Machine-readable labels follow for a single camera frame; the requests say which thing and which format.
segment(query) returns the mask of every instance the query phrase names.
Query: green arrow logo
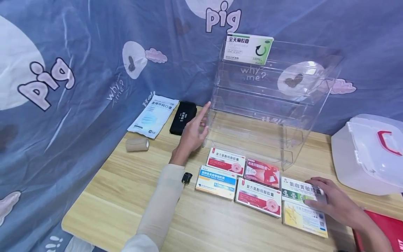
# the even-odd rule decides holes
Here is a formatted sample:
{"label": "green arrow logo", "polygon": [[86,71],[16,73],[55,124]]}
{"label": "green arrow logo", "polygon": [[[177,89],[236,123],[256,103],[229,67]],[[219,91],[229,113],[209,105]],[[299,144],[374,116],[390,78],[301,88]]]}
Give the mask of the green arrow logo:
{"label": "green arrow logo", "polygon": [[259,54],[258,53],[258,51],[259,51],[259,49],[260,49],[260,47],[261,46],[256,46],[256,55],[258,55],[258,56],[263,56],[266,52],[267,52],[267,48],[264,46],[263,48],[264,48],[264,52],[262,53],[262,54]]}

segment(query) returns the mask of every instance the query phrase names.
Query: plastic storage box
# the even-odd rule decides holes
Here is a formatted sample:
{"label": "plastic storage box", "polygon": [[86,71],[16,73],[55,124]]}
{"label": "plastic storage box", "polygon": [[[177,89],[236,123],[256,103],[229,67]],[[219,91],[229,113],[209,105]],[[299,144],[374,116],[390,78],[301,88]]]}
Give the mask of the plastic storage box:
{"label": "plastic storage box", "polygon": [[403,192],[403,122],[361,114],[331,141],[342,184],[373,195]]}
{"label": "plastic storage box", "polygon": [[287,169],[339,75],[341,51],[274,41],[260,66],[224,60],[223,49],[204,146]]}

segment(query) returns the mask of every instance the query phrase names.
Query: sleeve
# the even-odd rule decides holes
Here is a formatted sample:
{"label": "sleeve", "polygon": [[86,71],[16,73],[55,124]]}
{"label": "sleeve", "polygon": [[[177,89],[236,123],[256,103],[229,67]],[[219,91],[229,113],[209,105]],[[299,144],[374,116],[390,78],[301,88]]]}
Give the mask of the sleeve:
{"label": "sleeve", "polygon": [[157,245],[144,234],[128,239],[122,252],[159,252]]}
{"label": "sleeve", "polygon": [[157,188],[143,213],[136,235],[131,238],[135,242],[138,242],[139,239],[136,236],[145,235],[156,246],[157,250],[155,251],[158,252],[161,250],[174,215],[175,207],[183,191],[182,178],[184,172],[185,167],[183,166],[173,164],[164,166],[158,179]]}

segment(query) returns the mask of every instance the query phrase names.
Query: clear acrylic display rack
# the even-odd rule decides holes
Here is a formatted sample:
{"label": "clear acrylic display rack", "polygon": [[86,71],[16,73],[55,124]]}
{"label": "clear acrylic display rack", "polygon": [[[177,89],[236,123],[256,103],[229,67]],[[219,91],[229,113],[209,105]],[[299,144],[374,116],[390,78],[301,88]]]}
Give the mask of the clear acrylic display rack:
{"label": "clear acrylic display rack", "polygon": [[273,41],[259,66],[224,60],[224,48],[204,146],[289,168],[339,75],[341,51]]}

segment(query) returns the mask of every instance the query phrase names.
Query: black case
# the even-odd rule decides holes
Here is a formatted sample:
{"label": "black case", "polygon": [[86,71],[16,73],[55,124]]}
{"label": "black case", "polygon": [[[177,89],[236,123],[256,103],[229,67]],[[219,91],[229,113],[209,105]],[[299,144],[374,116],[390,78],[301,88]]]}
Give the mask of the black case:
{"label": "black case", "polygon": [[192,102],[180,102],[169,132],[174,135],[182,135],[186,124],[196,116],[196,113],[196,104]]}

